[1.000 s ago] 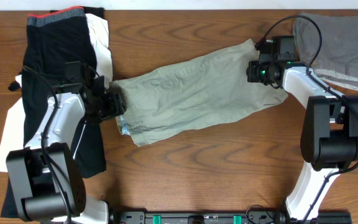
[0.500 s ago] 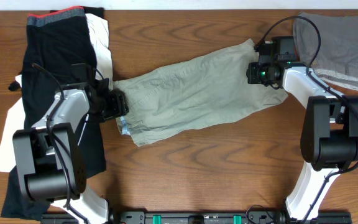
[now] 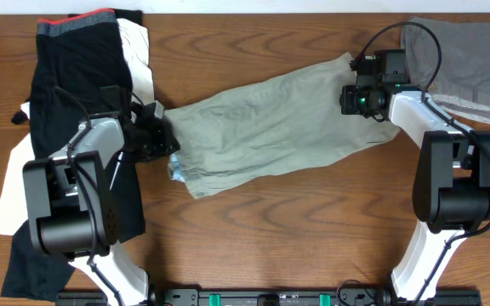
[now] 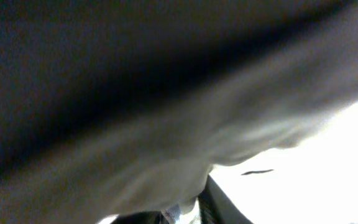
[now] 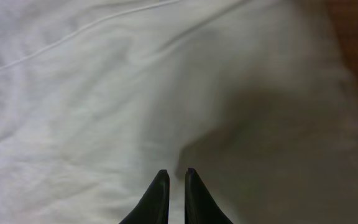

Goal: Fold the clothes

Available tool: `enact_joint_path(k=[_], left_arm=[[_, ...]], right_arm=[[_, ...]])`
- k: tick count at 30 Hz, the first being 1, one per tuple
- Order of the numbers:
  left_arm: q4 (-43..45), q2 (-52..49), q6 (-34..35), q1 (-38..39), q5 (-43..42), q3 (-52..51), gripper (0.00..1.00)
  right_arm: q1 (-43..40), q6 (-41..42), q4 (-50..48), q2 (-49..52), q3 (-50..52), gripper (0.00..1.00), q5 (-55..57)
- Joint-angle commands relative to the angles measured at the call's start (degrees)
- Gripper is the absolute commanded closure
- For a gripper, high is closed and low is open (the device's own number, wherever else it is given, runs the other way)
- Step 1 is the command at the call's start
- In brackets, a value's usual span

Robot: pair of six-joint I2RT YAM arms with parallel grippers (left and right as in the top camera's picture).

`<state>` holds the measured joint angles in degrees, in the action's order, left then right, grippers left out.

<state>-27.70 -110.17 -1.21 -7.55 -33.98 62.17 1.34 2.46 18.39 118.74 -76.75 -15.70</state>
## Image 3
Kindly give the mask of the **khaki green shorts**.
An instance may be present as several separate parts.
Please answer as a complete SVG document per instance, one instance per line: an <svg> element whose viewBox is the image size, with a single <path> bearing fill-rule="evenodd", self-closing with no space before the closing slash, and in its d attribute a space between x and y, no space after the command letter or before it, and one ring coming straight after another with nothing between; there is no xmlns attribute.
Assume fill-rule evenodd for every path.
<svg viewBox="0 0 490 306"><path fill-rule="evenodd" d="M257 177L329 166L393 140L395 125L342 114L342 88L355 81L350 60L345 53L166 111L180 144L170 178L198 199Z"/></svg>

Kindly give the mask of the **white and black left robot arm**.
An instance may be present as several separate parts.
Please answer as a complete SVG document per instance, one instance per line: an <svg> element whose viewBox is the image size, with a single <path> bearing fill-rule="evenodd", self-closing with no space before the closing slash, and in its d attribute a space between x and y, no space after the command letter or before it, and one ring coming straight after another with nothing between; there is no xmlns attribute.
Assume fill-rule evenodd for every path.
<svg viewBox="0 0 490 306"><path fill-rule="evenodd" d="M118 155L135 164L176 149L163 106L90 111L73 101L56 112L74 129L59 149L23 167L32 245L81 270L109 305L152 305L150 277L120 241L123 220L105 170Z"/></svg>

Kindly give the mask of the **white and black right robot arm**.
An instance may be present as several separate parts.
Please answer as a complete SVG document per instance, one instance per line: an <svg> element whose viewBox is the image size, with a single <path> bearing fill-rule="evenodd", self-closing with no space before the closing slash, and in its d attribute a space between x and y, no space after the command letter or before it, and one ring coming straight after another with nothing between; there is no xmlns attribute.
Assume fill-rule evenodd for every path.
<svg viewBox="0 0 490 306"><path fill-rule="evenodd" d="M457 248L490 230L490 132L455 121L430 96L404 85L347 85L345 115L391 122L419 147L412 192L418 219L378 305L432 305L436 284Z"/></svg>

